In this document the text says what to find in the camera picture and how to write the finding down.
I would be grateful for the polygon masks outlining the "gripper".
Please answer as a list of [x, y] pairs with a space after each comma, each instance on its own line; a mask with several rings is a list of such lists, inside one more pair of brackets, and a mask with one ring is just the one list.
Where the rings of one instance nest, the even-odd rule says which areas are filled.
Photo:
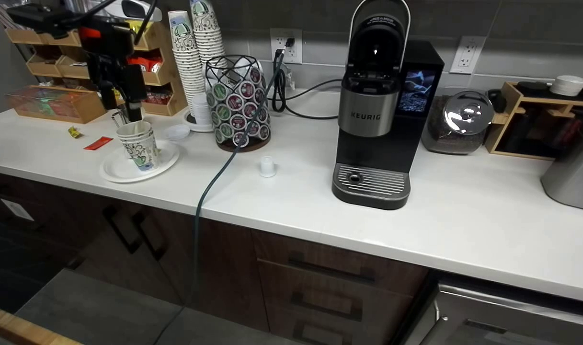
[[99, 88], [106, 110], [118, 108], [114, 87], [121, 84], [129, 122], [142, 120], [141, 102], [147, 98], [140, 65], [129, 65], [134, 53], [134, 34], [127, 22], [92, 17], [79, 26], [90, 81]]

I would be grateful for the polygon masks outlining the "stack of printed coffee cups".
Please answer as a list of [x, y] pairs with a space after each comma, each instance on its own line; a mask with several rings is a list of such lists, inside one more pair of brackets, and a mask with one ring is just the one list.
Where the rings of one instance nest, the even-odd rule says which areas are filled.
[[141, 171], [155, 170], [160, 166], [160, 150], [151, 123], [141, 120], [124, 124], [118, 127], [116, 135]]

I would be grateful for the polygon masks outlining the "tall stack of paper cups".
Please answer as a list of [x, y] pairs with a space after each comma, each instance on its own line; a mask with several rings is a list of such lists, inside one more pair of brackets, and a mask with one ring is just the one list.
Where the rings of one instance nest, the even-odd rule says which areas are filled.
[[194, 37], [201, 62], [224, 56], [223, 36], [210, 0], [190, 0]]
[[193, 27], [187, 11], [169, 11], [167, 17], [171, 33], [171, 50], [187, 104], [191, 106], [193, 97], [205, 92], [205, 77]]

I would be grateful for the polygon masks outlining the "white plate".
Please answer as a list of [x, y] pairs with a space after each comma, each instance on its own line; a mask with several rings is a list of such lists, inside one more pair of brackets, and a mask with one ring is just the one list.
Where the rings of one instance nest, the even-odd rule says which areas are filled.
[[129, 159], [124, 148], [117, 149], [107, 155], [99, 165], [99, 174], [112, 183], [127, 184], [144, 181], [162, 174], [174, 166], [180, 157], [181, 147], [169, 140], [156, 140], [160, 149], [160, 166], [149, 171], [141, 171]]

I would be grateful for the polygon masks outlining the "stack of small white cups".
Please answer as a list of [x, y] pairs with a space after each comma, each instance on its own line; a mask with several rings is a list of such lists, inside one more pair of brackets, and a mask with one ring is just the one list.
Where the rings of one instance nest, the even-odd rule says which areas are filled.
[[191, 104], [188, 105], [183, 115], [183, 119], [191, 132], [213, 132], [213, 120], [210, 114], [206, 92], [200, 92], [193, 96]]

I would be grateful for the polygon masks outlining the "black coffee machine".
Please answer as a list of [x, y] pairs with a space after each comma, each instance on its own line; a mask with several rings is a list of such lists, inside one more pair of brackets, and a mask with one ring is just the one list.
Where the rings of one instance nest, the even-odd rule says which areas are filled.
[[405, 0], [362, 0], [351, 19], [341, 81], [332, 192], [351, 205], [396, 210], [445, 64], [409, 39]]

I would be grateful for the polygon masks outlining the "glass jar of coffee beans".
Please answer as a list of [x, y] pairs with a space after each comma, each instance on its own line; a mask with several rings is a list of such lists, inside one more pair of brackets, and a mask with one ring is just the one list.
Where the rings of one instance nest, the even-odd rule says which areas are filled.
[[443, 120], [443, 107], [452, 95], [436, 97], [421, 135], [428, 151], [449, 155], [469, 155], [482, 146], [488, 127], [475, 135], [458, 135]]

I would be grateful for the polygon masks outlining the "heap of red packets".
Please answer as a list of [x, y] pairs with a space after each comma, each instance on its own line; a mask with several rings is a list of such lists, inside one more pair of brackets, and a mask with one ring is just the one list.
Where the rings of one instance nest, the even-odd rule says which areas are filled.
[[167, 105], [171, 100], [171, 91], [147, 91], [147, 97], [144, 102], [149, 104]]
[[140, 66], [143, 72], [156, 73], [160, 70], [163, 59], [160, 56], [131, 56], [127, 59], [127, 63]]

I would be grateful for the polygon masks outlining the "wooden condiment rack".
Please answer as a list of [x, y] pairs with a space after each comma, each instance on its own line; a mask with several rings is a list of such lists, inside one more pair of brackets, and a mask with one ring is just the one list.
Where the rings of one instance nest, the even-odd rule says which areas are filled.
[[[17, 26], [6, 28], [11, 42], [29, 45], [33, 54], [26, 65], [33, 76], [52, 79], [55, 86], [63, 88], [82, 88], [94, 90], [89, 81], [86, 56], [81, 47], [77, 30], [70, 31], [67, 37], [55, 39], [48, 34], [39, 34], [31, 29]], [[169, 104], [149, 104], [143, 101], [144, 110], [153, 115], [173, 116], [187, 106], [182, 90], [177, 65], [171, 50], [171, 34], [165, 23], [149, 24], [132, 56], [160, 56], [163, 64], [158, 72], [143, 72], [147, 91], [171, 91]]]

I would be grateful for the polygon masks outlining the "red packet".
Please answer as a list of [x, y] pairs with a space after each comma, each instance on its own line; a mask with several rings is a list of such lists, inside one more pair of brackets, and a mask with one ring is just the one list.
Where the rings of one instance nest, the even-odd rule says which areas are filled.
[[86, 146], [84, 149], [85, 150], [90, 150], [90, 151], [98, 150], [101, 147], [105, 146], [105, 144], [108, 144], [109, 142], [111, 142], [113, 139], [114, 138], [110, 138], [110, 137], [107, 137], [107, 136], [102, 136], [98, 140], [95, 140], [92, 144]]

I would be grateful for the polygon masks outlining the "wooden tea box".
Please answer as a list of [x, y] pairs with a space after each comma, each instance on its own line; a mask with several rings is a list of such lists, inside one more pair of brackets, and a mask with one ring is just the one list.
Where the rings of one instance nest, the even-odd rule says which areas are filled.
[[96, 92], [29, 85], [5, 95], [18, 115], [87, 124], [107, 113]]

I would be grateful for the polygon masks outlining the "brown cabinet door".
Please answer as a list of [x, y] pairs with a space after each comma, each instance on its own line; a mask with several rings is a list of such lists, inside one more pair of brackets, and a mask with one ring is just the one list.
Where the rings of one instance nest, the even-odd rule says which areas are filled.
[[269, 331], [251, 230], [171, 210], [151, 210], [169, 243], [157, 262], [185, 306]]
[[0, 238], [14, 240], [67, 269], [132, 292], [180, 304], [173, 286], [142, 242], [130, 254], [102, 215], [130, 202], [0, 174], [0, 199], [19, 203], [35, 221], [18, 218], [0, 200]]

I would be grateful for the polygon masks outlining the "white label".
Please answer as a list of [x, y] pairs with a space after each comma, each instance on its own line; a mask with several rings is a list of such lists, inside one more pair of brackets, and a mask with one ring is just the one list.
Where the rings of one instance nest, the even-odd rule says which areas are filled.
[[28, 213], [19, 203], [9, 201], [7, 199], [0, 199], [2, 203], [13, 213], [14, 216], [28, 221], [35, 221], [35, 219]]

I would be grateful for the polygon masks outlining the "brown drawer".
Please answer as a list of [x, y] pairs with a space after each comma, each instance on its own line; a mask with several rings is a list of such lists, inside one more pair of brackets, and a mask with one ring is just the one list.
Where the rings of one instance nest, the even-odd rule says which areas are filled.
[[370, 275], [376, 279], [376, 284], [367, 286], [410, 297], [416, 295], [429, 273], [429, 269], [423, 266], [261, 230], [252, 230], [252, 240], [256, 255], [261, 260], [289, 266], [288, 259], [295, 258], [350, 273]]
[[258, 268], [270, 332], [283, 338], [309, 321], [352, 334], [353, 345], [389, 345], [412, 301], [304, 269], [265, 261]]

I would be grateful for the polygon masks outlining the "shiny metal jar lid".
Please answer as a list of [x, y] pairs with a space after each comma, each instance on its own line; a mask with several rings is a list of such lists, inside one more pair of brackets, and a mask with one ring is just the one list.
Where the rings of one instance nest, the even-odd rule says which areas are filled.
[[443, 107], [443, 120], [458, 135], [475, 135], [491, 124], [495, 111], [481, 92], [462, 91], [451, 96]]

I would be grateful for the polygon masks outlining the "wooden lid organizer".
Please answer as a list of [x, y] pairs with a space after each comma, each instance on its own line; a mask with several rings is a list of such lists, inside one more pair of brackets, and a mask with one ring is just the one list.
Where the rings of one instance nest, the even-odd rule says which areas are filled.
[[523, 96], [506, 82], [484, 146], [490, 154], [524, 159], [553, 160], [570, 144], [583, 118], [583, 94], [569, 97], [549, 90], [537, 97]]

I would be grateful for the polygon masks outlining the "stack of black lids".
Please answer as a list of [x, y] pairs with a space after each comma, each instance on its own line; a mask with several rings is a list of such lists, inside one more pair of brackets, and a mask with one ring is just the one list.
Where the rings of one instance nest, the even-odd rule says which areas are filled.
[[520, 81], [515, 88], [527, 97], [537, 97], [549, 90], [549, 84], [542, 81]]

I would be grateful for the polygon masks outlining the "stack of white lids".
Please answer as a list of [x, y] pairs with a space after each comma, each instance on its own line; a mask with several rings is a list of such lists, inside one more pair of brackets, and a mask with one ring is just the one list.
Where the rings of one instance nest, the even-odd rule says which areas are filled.
[[583, 89], [583, 78], [577, 76], [558, 76], [549, 88], [553, 94], [574, 97]]

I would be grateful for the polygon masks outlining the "stainless steel dishwasher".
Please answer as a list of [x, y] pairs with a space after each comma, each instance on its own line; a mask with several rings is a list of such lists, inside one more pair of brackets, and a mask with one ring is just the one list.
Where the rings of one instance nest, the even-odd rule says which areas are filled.
[[583, 345], [583, 302], [431, 274], [392, 345]]

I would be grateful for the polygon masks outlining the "steel container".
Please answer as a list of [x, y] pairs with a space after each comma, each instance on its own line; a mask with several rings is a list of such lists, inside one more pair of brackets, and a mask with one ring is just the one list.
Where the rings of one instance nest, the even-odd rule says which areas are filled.
[[540, 179], [545, 193], [563, 205], [583, 209], [583, 121], [570, 145]]

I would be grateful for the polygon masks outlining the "white wall socket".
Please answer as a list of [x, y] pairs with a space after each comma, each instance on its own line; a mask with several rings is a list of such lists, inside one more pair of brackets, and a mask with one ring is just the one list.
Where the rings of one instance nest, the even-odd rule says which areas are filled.
[[[302, 29], [270, 28], [270, 50], [272, 58], [278, 49], [286, 49], [283, 62], [286, 64], [302, 64], [303, 40]], [[294, 39], [291, 47], [286, 46], [288, 39]]]
[[486, 41], [485, 36], [462, 36], [449, 73], [473, 74]]

